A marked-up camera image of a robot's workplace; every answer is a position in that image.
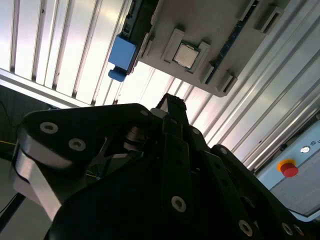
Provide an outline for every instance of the slot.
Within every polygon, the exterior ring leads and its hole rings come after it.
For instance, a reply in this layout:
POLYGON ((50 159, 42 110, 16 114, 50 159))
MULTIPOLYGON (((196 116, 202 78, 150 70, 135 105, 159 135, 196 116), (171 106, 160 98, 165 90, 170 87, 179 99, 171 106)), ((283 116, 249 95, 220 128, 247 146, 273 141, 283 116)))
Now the slot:
POLYGON ((267 26, 265 27, 265 29, 263 31, 264 34, 266 34, 270 30, 271 26, 274 24, 277 17, 279 16, 279 14, 280 13, 278 13, 278 12, 274 13, 273 17, 271 18, 271 20, 269 21, 269 23, 267 24, 267 26))

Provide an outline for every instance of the gray panel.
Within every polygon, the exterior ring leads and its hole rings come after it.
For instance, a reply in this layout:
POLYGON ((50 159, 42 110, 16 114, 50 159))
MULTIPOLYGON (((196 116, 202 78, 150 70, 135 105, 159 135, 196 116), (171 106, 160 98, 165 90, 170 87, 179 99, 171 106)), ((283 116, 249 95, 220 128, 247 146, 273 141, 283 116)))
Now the gray panel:
POLYGON ((31 80, 41 0, 20 0, 15 74, 31 80))
POLYGON ((320 208, 320 151, 303 165, 295 177, 285 178, 271 192, 290 210, 308 216, 320 208))

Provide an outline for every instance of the bolt head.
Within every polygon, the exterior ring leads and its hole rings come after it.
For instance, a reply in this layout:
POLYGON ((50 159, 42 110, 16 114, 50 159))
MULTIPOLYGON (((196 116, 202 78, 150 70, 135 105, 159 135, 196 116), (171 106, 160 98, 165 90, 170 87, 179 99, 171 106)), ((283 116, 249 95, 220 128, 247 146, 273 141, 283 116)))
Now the bolt head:
POLYGON ((225 150, 223 147, 220 148, 220 151, 221 151, 223 154, 228 154, 227 150, 225 150))
POLYGON ((180 213, 184 213, 187 210, 186 202, 179 196, 173 196, 171 198, 172 207, 180 213))
POLYGON ((301 149, 300 149, 300 153, 307 153, 310 151, 310 147, 309 146, 303 146, 301 149))

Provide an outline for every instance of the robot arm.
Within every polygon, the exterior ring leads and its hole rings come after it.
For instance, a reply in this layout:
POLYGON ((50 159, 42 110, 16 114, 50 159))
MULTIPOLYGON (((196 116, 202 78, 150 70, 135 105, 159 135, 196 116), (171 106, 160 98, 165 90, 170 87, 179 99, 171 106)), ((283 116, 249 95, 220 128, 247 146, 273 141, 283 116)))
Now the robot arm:
POLYGON ((182 100, 25 117, 14 187, 52 220, 50 240, 316 239, 224 146, 209 148, 182 100), (87 185, 90 165, 103 165, 87 185))

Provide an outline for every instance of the black cable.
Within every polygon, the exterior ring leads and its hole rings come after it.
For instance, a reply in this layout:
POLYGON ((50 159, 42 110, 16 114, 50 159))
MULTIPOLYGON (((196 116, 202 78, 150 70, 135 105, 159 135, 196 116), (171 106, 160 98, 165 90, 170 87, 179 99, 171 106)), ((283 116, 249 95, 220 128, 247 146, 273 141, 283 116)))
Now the black cable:
POLYGON ((9 118, 9 115, 8 115, 8 112, 7 112, 7 109, 5 107, 5 105, 2 103, 2 101, 0 101, 0 104, 2 105, 3 107, 3 110, 4 110, 4 113, 5 113, 5 116, 6 118, 8 119, 8 123, 10 125, 10 127, 12 127, 13 129, 15 129, 16 127, 19 127, 21 125, 21 123, 19 123, 18 125, 13 125, 10 121, 10 118, 9 118))
POLYGON ((12 198, 11 200, 7 203, 7 205, 0 211, 0 214, 6 210, 6 208, 10 205, 10 203, 15 199, 15 197, 18 195, 18 193, 16 193, 12 198))

